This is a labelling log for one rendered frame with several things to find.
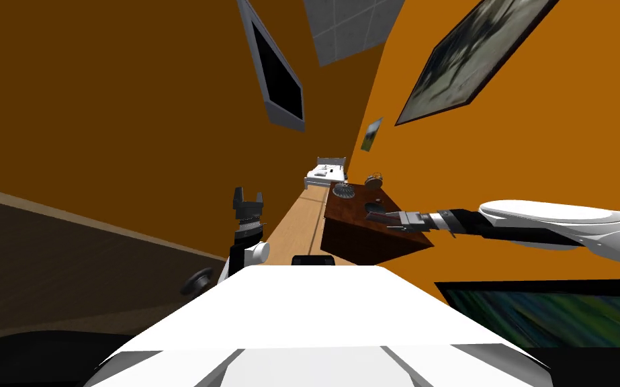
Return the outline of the grey framed window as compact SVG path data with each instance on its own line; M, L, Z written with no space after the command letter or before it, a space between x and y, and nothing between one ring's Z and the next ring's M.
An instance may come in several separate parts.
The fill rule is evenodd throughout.
M276 126L304 132L303 87L249 0L236 0L263 105Z

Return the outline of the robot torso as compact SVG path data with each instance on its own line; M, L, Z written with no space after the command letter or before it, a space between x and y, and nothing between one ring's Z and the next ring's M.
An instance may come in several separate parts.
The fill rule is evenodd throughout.
M253 265L79 387L553 387L532 355L378 266Z

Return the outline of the black framed green painting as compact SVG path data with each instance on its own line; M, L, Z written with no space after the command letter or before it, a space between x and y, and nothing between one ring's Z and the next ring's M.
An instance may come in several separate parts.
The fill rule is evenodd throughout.
M620 348L620 279L437 282L445 301L522 348Z

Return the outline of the white bed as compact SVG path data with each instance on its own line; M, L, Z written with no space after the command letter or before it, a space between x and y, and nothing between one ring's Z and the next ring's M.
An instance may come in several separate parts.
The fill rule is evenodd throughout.
M346 158L317 158L316 166L304 178L304 189L310 185L330 187L332 183L346 183Z

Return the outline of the dark brown wooden nightstand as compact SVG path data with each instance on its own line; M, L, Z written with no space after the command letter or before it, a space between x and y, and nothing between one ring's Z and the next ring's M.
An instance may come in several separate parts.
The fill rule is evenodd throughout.
M335 185L330 186L326 199L322 251L356 265L378 265L433 246L423 233L395 231L366 219L365 205L377 199L386 212L400 210L384 190L355 184L355 196L345 199L333 193Z

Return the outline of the large dark framed painting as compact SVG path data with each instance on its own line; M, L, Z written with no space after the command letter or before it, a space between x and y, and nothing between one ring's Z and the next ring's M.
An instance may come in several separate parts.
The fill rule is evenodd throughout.
M396 125L469 105L559 0L480 0L432 50Z

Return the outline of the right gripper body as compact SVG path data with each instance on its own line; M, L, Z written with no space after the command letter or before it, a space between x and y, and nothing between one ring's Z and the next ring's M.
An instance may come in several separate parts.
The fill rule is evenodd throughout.
M429 232L435 228L430 214L420 212L399 212L400 228L405 232Z

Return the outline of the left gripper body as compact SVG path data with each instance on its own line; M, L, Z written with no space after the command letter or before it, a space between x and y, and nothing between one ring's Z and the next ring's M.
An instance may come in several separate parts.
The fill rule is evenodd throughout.
M258 222L262 215L263 202L233 201L234 218L240 222Z

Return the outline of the small green wall picture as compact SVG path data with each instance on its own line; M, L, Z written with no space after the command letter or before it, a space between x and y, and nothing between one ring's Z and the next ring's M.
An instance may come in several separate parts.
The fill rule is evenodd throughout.
M375 137L380 129L383 118L378 118L376 121L369 124L363 137L360 149L368 153L371 150Z

